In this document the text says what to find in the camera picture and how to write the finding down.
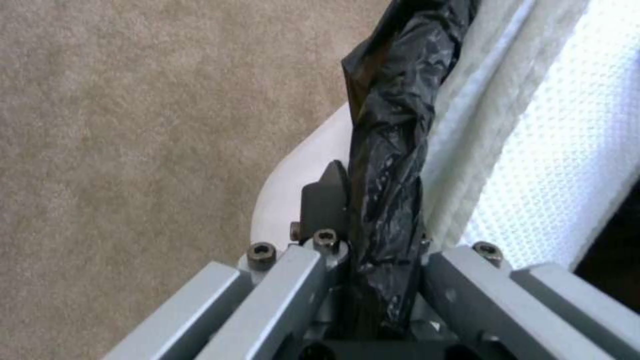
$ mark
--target gray metal frame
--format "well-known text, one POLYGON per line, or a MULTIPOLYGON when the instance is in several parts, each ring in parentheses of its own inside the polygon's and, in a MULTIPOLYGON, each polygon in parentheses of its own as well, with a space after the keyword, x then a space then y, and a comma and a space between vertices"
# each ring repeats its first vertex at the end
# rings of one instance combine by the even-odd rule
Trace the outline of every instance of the gray metal frame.
POLYGON ((289 247, 197 359, 271 359, 289 335, 307 330, 326 293, 325 275, 320 253, 289 247))
POLYGON ((104 359, 189 359, 251 291, 248 274, 209 263, 104 359))
POLYGON ((556 264, 511 278, 616 359, 640 359, 640 317, 556 264))
POLYGON ((499 340, 518 359, 612 359, 468 247, 431 255, 423 276, 425 298, 481 353, 499 340))

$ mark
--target black hole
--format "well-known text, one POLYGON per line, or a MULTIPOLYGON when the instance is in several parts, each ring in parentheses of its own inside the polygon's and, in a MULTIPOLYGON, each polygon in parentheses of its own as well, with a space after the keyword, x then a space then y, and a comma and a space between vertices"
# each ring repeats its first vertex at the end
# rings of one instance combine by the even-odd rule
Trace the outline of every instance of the black hole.
POLYGON ((474 353, 473 351, 471 351, 468 347, 466 347, 464 345, 453 345, 452 347, 449 347, 445 351, 444 358, 446 360, 460 360, 460 359, 475 360, 475 359, 480 359, 480 357, 478 357, 478 355, 476 355, 476 353, 474 353))
POLYGON ((496 253, 495 247, 492 247, 491 245, 480 245, 480 251, 485 252, 489 255, 493 255, 496 253))
POLYGON ((269 247, 267 245, 258 245, 253 248, 254 254, 264 254, 265 252, 269 252, 269 247))
POLYGON ((335 353, 322 343, 313 343, 300 352, 300 360, 335 360, 335 353))
POLYGON ((333 234, 329 233, 328 231, 325 231, 323 233, 318 234, 318 236, 320 237, 320 239, 322 240, 331 240, 333 239, 333 234))

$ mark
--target garbage bag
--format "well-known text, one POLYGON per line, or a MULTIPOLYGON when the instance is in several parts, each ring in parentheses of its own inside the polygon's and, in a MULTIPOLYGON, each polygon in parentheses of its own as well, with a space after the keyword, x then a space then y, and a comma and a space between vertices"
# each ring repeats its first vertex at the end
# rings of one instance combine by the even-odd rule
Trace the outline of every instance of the garbage bag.
POLYGON ((342 61, 353 121, 347 337, 405 335, 426 247, 419 175, 433 103, 478 2, 393 0, 342 61))

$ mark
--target white curved plastic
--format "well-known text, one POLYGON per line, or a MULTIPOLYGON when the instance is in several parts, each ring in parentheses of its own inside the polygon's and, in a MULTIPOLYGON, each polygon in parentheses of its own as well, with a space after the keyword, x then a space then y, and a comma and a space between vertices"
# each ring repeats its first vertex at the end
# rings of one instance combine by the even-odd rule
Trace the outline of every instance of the white curved plastic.
POLYGON ((300 219, 303 186, 318 181, 333 160, 348 165, 351 130, 345 103, 278 164, 255 203, 251 243, 266 241, 280 250, 287 248, 289 226, 300 219))

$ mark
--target textured white fabric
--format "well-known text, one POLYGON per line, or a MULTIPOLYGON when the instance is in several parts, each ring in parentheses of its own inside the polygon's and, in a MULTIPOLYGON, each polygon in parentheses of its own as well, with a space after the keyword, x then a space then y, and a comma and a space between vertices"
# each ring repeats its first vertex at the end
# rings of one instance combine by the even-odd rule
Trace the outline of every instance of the textured white fabric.
POLYGON ((537 0, 478 102, 425 218, 431 250, 459 244, 480 193, 520 115, 582 16, 586 0, 537 0))
POLYGON ((576 261, 640 172, 640 2, 592 1, 507 139, 461 242, 576 261))
POLYGON ((422 212, 435 205, 443 169, 453 157, 495 69, 518 34, 534 0, 484 0, 469 29, 460 60, 438 91, 436 119, 422 174, 422 212))

